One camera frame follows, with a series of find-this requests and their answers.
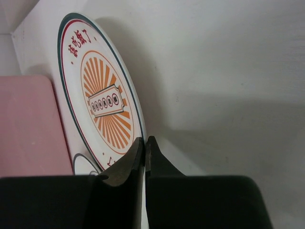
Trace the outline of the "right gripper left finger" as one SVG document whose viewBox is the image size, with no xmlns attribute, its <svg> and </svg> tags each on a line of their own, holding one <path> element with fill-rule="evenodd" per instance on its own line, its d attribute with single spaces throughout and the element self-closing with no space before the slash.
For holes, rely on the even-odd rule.
<svg viewBox="0 0 305 229">
<path fill-rule="evenodd" d="M 98 175 L 4 177 L 3 229 L 136 229 L 141 224 L 144 142 Z"/>
</svg>

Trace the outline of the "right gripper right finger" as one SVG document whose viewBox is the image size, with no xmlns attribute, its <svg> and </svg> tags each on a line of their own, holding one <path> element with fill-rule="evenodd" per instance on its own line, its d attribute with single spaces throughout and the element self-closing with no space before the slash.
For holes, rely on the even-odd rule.
<svg viewBox="0 0 305 229">
<path fill-rule="evenodd" d="M 258 185 L 246 176 L 186 176 L 150 136 L 145 194 L 152 229 L 270 229 Z"/>
</svg>

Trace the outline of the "orange sunburst plate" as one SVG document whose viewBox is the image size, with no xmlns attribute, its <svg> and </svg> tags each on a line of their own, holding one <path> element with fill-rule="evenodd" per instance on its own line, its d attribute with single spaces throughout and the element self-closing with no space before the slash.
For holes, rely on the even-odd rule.
<svg viewBox="0 0 305 229">
<path fill-rule="evenodd" d="M 57 53 L 72 119 L 94 162 L 105 170 L 136 138 L 146 138 L 132 78 L 108 34 L 81 13 L 62 19 Z"/>
</svg>

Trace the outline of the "pink white dish rack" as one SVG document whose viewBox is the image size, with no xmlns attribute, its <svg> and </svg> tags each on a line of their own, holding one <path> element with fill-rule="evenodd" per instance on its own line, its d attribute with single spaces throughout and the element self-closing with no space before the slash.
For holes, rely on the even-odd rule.
<svg viewBox="0 0 305 229">
<path fill-rule="evenodd" d="M 71 175 L 71 161 L 50 80 L 0 78 L 1 177 Z"/>
</svg>

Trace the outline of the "white plate quatrefoil motif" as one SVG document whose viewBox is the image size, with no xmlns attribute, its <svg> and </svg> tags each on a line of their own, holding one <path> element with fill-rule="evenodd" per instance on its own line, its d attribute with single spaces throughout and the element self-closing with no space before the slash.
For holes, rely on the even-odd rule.
<svg viewBox="0 0 305 229">
<path fill-rule="evenodd" d="M 97 176 L 101 171 L 97 166 L 85 155 L 77 153 L 73 158 L 73 174 L 74 175 L 93 175 Z"/>
</svg>

